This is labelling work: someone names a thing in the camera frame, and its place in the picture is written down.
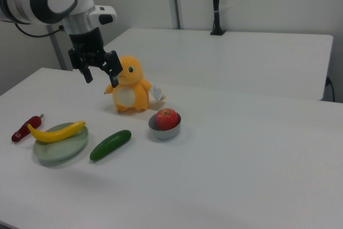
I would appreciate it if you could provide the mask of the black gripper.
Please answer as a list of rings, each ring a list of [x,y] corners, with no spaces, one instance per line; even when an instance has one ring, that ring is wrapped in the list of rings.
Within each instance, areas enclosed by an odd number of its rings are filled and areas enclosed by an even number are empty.
[[[123,71],[117,52],[106,53],[99,28],[84,34],[69,35],[73,47],[68,51],[72,67],[79,70],[87,83],[93,80],[88,66],[100,67],[110,79],[112,88],[119,85],[118,76]]]

